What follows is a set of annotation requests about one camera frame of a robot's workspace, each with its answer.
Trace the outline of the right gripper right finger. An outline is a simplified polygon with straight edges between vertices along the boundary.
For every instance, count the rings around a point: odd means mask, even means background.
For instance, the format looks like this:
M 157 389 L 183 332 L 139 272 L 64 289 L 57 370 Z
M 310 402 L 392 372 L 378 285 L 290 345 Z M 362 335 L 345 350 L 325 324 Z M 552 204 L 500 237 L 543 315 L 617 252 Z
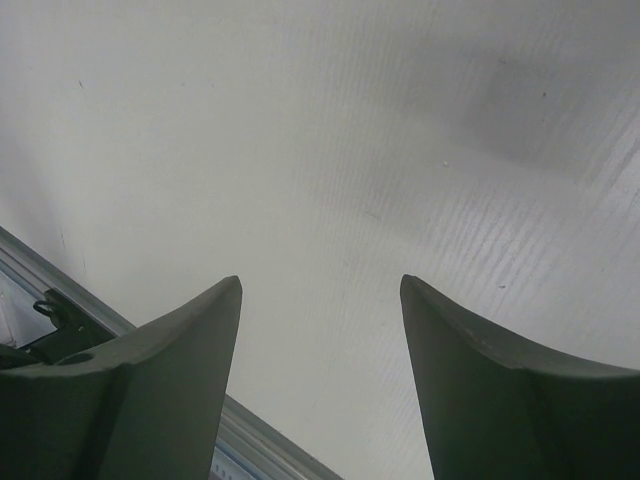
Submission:
M 438 479 L 635 479 L 639 373 L 569 355 L 400 284 L 406 340 Z

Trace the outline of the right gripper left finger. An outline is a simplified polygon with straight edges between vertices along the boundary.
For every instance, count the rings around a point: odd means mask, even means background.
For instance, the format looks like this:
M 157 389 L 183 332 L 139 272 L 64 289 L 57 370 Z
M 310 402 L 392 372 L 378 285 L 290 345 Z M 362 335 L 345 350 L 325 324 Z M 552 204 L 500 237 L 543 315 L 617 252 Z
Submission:
M 231 276 L 62 359 L 1 369 L 5 479 L 205 479 L 235 348 Z

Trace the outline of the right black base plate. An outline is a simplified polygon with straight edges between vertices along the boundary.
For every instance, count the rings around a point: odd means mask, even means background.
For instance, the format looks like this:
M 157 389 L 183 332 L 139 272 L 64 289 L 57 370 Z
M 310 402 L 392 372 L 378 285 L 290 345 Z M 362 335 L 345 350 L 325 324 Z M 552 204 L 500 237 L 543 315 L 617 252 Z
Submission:
M 49 319 L 54 331 L 25 346 L 2 346 L 2 370 L 37 363 L 52 365 L 116 337 L 56 290 L 47 290 L 44 299 L 36 300 L 32 308 Z

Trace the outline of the aluminium mounting rail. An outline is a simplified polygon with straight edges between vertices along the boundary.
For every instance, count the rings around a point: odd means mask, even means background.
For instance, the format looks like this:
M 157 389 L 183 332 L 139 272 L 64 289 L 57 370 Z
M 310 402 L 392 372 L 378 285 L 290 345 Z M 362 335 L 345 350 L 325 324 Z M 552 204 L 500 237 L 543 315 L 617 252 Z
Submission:
M 117 336 L 135 326 L 7 230 L 1 231 L 1 337 L 26 344 L 48 331 L 32 304 L 57 291 Z M 333 470 L 231 397 L 226 397 L 212 479 L 337 479 Z

